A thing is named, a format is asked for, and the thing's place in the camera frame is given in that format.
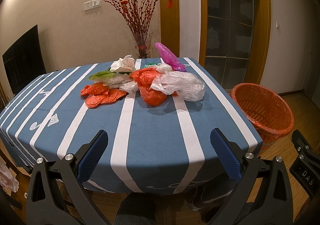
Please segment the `small orange plastic bag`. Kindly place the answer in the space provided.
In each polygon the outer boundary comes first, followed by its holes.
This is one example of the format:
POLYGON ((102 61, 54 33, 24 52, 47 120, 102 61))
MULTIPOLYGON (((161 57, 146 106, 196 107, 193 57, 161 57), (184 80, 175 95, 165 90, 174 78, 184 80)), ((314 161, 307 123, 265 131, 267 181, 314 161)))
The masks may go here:
POLYGON ((109 88, 102 82, 86 85, 80 92, 81 96, 86 96, 85 104, 89 109, 94 109, 99 105, 115 103, 117 100, 127 95, 126 91, 117 88, 109 88))

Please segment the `green plastic bag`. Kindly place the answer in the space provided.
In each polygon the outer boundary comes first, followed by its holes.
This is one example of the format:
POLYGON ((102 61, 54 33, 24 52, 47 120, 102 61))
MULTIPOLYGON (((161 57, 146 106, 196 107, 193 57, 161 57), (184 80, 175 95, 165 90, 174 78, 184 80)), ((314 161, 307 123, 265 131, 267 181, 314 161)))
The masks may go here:
POLYGON ((100 71, 97 72, 93 75, 90 75, 87 79, 91 80, 91 81, 96 81, 96 80, 100 80, 100 79, 105 79, 105 78, 111 78, 113 76, 115 76, 116 74, 114 72, 110 72, 110 71, 100 71))

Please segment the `clear white plastic bag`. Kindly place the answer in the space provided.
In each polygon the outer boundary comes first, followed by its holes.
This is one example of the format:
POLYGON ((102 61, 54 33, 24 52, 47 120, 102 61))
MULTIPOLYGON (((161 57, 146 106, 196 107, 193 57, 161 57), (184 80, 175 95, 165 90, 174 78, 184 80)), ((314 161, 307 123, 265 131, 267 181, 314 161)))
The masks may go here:
POLYGON ((165 72, 155 77, 150 87, 165 95, 176 92, 180 98, 191 102, 200 101, 205 95, 204 82, 189 72, 165 72))

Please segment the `clear bubble wrap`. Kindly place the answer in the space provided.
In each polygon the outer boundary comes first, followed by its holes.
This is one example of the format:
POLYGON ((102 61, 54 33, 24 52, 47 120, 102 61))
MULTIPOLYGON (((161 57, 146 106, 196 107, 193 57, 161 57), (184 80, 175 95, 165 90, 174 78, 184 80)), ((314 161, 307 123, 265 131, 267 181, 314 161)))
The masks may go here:
POLYGON ((136 93, 139 90, 138 84, 127 74, 116 73, 112 77, 107 77, 102 82, 109 88, 119 89, 127 93, 136 93))

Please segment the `large orange plastic bag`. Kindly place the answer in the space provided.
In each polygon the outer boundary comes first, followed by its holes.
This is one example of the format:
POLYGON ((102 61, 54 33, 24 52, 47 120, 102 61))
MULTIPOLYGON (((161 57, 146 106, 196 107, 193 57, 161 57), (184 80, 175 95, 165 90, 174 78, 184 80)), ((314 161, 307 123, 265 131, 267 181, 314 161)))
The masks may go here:
POLYGON ((148 105, 159 106, 167 99, 167 95, 151 88, 153 80, 160 75, 154 68, 143 68, 130 74, 130 78, 138 84, 140 96, 148 105))

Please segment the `white paper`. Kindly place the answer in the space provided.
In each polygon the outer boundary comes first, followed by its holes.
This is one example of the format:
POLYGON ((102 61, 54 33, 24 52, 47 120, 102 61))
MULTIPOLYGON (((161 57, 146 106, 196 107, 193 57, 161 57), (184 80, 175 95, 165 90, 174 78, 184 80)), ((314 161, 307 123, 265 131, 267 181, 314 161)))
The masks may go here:
POLYGON ((114 61, 110 66, 110 72, 134 72, 135 68, 135 59, 132 55, 126 55, 124 58, 119 58, 117 61, 114 61))

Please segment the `green white foil wrapper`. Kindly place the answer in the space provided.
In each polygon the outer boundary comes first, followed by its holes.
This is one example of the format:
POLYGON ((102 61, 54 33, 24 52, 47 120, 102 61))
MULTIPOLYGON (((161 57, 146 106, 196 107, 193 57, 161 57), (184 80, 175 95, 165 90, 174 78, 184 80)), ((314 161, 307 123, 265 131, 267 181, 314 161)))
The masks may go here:
POLYGON ((155 68, 159 65, 159 62, 148 62, 147 64, 144 65, 145 68, 151 67, 155 68))

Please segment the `pink plastic bag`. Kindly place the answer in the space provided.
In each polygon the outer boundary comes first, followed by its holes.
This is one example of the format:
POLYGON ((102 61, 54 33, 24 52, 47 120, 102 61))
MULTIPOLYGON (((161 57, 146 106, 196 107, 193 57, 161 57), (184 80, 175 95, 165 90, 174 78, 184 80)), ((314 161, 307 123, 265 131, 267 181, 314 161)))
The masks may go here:
POLYGON ((186 72, 185 66, 178 60, 176 55, 174 55, 170 49, 160 42, 156 42, 155 47, 163 61, 171 66, 174 71, 186 72))

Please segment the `red plastic trash basket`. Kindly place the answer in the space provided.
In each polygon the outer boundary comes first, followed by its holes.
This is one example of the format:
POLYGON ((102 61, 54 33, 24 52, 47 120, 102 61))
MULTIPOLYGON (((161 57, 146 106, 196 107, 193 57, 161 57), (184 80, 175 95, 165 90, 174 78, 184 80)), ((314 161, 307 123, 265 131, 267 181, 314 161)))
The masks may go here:
POLYGON ((254 83, 240 83, 232 88, 231 98, 262 138, 261 153, 292 131, 293 113, 287 102, 272 90, 254 83))

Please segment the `blue white striped tablecloth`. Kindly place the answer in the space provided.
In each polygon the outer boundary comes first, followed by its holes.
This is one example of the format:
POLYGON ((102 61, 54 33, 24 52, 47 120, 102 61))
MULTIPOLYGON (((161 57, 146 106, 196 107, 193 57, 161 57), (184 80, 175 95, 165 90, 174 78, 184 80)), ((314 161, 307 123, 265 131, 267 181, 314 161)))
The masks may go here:
POLYGON ((210 143, 218 128, 243 151, 259 152, 262 139, 243 111, 194 59, 182 58, 205 85, 197 102, 168 96, 157 107, 140 94, 89 109, 81 90, 99 63, 36 77, 1 112, 1 139, 18 166, 75 153, 100 130, 108 146, 85 187, 107 192, 178 194, 218 176, 223 168, 210 143))

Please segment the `black television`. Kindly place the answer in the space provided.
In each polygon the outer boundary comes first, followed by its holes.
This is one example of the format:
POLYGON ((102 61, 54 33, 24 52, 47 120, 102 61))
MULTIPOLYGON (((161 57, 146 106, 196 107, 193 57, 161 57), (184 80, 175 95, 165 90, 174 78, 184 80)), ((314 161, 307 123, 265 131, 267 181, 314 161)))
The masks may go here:
POLYGON ((14 95, 39 75, 46 74, 37 25, 18 38, 2 55, 2 58, 14 95))

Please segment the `red branch bouquet in vase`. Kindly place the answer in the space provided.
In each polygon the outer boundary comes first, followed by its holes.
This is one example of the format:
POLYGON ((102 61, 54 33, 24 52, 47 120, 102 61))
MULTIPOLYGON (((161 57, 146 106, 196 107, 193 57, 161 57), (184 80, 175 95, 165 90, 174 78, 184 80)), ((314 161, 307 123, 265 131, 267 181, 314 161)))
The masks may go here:
POLYGON ((101 0, 109 3, 125 20, 137 45, 140 59, 149 57, 147 38, 158 0, 101 0))

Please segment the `glass door with wooden frame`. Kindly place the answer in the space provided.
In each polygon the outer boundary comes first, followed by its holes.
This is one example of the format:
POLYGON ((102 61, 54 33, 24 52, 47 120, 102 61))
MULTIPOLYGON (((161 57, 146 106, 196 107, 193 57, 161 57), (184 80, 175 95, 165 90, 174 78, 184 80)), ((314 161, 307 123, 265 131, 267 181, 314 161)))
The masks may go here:
POLYGON ((227 91, 259 84, 271 32, 271 0, 201 0, 199 63, 227 91))

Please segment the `white wall switch plate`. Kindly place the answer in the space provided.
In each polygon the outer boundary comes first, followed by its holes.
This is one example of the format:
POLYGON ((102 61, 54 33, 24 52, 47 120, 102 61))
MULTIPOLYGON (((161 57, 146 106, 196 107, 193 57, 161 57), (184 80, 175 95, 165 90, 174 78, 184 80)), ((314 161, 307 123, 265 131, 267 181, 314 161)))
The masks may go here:
POLYGON ((84 3, 84 11, 87 12, 92 9, 100 8, 101 0, 91 0, 84 3))

